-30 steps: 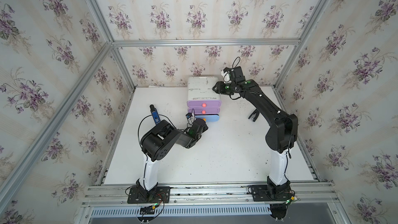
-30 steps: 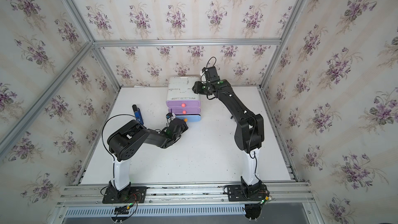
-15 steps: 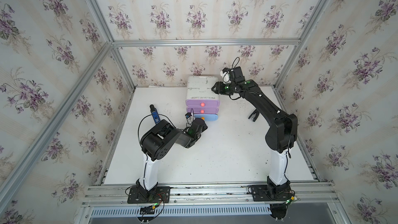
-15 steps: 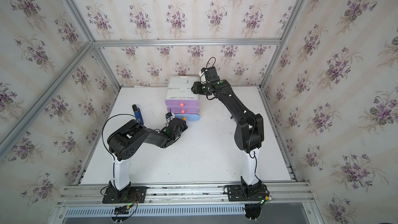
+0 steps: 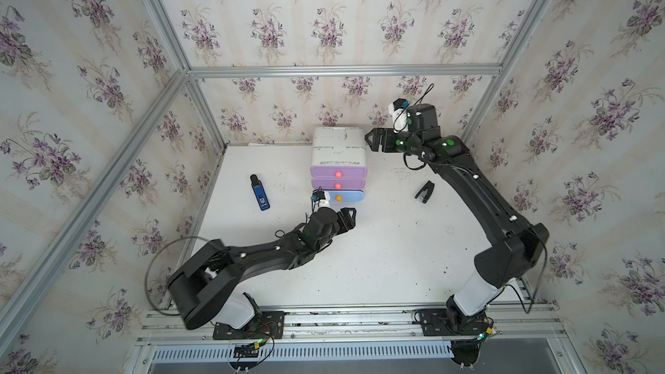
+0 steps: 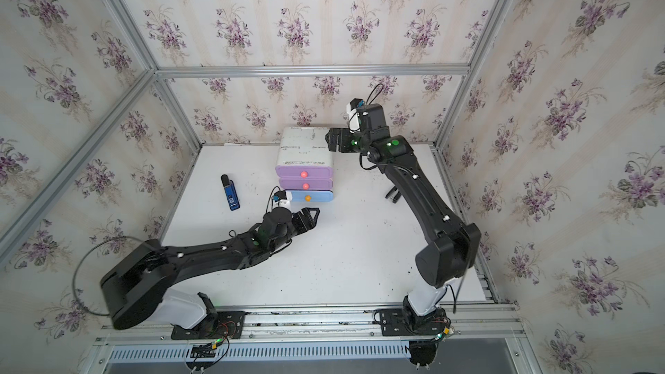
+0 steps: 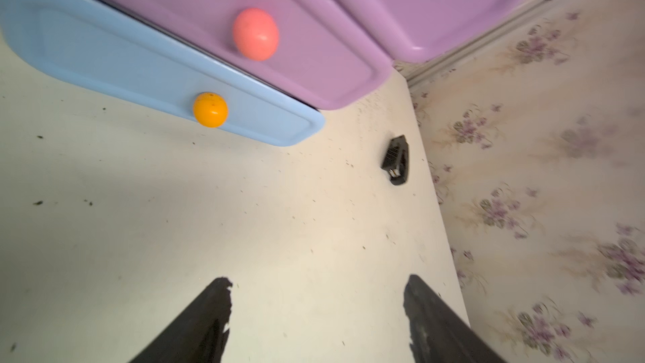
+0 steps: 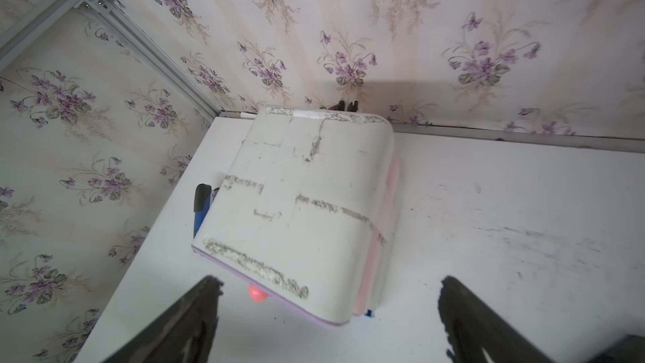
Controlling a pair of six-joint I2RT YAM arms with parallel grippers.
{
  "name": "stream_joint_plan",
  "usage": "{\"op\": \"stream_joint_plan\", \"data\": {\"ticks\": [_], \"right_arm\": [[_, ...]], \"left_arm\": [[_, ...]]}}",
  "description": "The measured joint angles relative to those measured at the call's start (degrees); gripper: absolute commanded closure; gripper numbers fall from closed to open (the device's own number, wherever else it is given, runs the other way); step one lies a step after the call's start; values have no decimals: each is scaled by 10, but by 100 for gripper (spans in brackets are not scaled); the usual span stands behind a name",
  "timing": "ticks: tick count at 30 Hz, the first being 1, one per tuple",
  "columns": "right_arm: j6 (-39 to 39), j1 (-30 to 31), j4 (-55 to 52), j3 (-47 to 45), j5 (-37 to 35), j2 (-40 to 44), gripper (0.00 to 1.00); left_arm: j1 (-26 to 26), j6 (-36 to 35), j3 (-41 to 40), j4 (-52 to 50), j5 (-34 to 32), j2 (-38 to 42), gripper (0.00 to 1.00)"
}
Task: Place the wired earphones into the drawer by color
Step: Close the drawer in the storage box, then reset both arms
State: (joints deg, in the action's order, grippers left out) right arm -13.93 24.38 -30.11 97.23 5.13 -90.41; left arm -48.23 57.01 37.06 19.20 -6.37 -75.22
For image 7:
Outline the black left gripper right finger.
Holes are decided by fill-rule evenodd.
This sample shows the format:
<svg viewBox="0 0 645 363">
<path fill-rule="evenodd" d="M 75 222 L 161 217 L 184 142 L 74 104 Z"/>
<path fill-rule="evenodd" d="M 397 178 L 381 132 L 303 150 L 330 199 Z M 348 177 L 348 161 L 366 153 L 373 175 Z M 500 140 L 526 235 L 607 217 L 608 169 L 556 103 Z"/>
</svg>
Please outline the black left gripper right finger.
<svg viewBox="0 0 645 363">
<path fill-rule="evenodd" d="M 410 348 L 416 362 L 505 362 L 415 274 L 406 284 L 403 307 L 410 323 Z"/>
</svg>

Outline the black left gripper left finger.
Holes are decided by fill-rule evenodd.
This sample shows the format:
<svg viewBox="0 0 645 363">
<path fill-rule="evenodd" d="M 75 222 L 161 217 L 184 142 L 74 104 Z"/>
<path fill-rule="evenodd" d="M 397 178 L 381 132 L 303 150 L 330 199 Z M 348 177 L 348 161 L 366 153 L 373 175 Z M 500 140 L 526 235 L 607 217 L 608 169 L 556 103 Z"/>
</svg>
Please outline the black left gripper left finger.
<svg viewBox="0 0 645 363">
<path fill-rule="evenodd" d="M 232 282 L 213 280 L 133 362 L 220 362 L 228 341 Z"/>
</svg>

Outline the yellow bottom drawer knob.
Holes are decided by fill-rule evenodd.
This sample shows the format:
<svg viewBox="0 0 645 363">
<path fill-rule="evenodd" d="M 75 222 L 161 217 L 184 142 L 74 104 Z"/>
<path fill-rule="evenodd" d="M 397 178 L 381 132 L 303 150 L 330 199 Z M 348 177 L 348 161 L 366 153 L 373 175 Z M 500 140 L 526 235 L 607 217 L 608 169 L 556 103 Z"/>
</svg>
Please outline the yellow bottom drawer knob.
<svg viewBox="0 0 645 363">
<path fill-rule="evenodd" d="M 193 103 L 193 115 L 198 122 L 207 128 L 219 128 L 228 119 L 228 104 L 226 100 L 213 92 L 202 92 Z"/>
</svg>

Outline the blue bottom drawer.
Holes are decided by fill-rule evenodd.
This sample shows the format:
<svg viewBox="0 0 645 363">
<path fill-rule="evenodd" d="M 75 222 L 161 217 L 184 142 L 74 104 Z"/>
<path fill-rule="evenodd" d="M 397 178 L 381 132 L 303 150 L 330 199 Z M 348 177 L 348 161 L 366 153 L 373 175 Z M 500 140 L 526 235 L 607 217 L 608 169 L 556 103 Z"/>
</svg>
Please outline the blue bottom drawer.
<svg viewBox="0 0 645 363">
<path fill-rule="evenodd" d="M 8 47 L 63 82 L 184 119 L 200 94 L 222 97 L 223 130 L 292 146 L 324 127 L 316 109 L 98 0 L 1 0 Z"/>
</svg>

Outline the pink drawer knob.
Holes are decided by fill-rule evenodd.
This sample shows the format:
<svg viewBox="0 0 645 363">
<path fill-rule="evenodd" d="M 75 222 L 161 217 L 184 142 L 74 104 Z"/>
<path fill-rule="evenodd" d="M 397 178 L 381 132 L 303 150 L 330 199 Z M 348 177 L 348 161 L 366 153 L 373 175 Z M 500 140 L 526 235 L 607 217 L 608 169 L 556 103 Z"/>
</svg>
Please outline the pink drawer knob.
<svg viewBox="0 0 645 363">
<path fill-rule="evenodd" d="M 280 33 L 275 20 L 267 12 L 247 8 L 233 22 L 233 42 L 243 56 L 263 62 L 275 54 Z"/>
</svg>

